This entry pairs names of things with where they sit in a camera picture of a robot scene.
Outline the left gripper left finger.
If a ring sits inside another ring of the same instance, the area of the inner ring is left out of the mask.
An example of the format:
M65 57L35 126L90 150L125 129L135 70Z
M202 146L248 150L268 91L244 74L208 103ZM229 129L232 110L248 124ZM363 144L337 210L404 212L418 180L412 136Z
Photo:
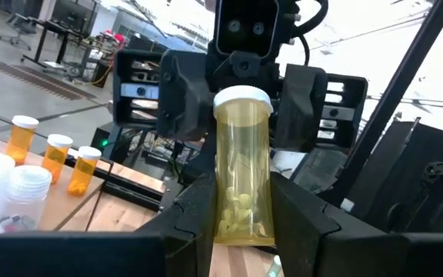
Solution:
M163 212L135 231L142 239L148 277L208 277L211 265L216 184L202 174Z

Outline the orange pill bottle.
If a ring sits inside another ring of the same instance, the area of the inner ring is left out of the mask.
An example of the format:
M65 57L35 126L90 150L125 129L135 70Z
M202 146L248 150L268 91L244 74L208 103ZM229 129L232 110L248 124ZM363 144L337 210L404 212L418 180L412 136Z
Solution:
M6 154L15 160L16 165L25 163L38 124L38 119L27 115L15 115L12 118L12 130Z
M47 138L48 145L42 161L42 167L52 174L52 185L57 183L61 175L61 170L72 143L73 140L66 135L50 134Z
M85 195L101 156L102 152L91 146L81 146L78 149L78 157L67 188L69 195Z

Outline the dark floor mat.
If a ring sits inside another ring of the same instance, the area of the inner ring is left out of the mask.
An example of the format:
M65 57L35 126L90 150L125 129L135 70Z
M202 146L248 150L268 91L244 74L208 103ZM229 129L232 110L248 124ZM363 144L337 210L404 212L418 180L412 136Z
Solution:
M96 98L91 93L24 65L7 65L0 62L0 72L69 101Z

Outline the black office desk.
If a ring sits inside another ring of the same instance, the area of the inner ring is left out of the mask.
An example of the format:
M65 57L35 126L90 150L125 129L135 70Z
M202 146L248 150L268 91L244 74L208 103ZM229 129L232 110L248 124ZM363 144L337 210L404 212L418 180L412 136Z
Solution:
M54 69L55 71L67 72L67 69L62 64L62 62L65 56L65 51L67 49L68 39L70 36L75 37L76 39L78 39L78 45L80 45L82 39L84 38L83 34L72 31L70 28L64 28L59 24L49 20L42 21L40 19L36 19L33 17L29 17L28 19L30 20L31 23L40 25L41 27L43 27L43 29L34 57L32 58L27 55L23 55L20 58L20 62L23 63L25 60L29 60L30 62L33 62L34 64L42 67L43 72L48 72L50 69ZM45 39L48 32L54 32L57 35L62 35L62 43L59 48L57 58L54 62L48 60L40 62L42 49L45 44Z

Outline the pale yellow pill bottle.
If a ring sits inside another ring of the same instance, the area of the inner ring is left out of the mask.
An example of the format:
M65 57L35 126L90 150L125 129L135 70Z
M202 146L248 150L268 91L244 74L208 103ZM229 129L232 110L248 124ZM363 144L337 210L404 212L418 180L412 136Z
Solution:
M266 92L249 85L224 88L214 97L217 204L215 242L274 245Z

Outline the clear plastic bottle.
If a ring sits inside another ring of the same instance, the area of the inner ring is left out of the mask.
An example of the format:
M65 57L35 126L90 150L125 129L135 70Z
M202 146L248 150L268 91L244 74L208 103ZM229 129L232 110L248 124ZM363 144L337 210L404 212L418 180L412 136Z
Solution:
M52 174L38 165L20 165L10 175L0 217L0 234L38 228Z

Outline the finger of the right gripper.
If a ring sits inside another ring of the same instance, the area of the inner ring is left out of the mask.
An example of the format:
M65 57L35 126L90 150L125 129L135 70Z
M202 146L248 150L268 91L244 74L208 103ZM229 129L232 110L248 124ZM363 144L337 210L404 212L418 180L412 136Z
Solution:
M275 129L275 147L310 152L320 125L328 76L321 68L287 65Z
M161 60L159 135L198 141L207 131L211 93L205 78L206 55L166 52Z

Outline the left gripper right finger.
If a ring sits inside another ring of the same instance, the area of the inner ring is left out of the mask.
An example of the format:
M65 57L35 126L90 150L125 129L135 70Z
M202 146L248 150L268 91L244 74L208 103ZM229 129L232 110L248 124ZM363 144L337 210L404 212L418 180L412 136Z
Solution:
M271 174L275 244L285 277L400 277L410 242Z

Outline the grey office chair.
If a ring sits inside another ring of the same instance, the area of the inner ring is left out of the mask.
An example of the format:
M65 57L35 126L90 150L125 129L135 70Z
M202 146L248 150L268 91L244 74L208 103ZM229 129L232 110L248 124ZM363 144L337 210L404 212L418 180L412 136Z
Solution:
M16 35L0 35L0 40L7 41L11 45L23 45L28 51L31 51L31 46L22 39L22 36L35 34L33 21L24 15L13 13L6 20L5 24L13 29L16 32Z

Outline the black aluminium rig frame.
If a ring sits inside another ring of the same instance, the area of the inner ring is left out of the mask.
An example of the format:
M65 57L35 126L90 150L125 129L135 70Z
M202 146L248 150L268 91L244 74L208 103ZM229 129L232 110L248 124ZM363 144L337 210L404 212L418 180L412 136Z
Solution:
M319 193L319 198L339 206L347 196L442 29L443 0L436 0L372 112L333 189Z

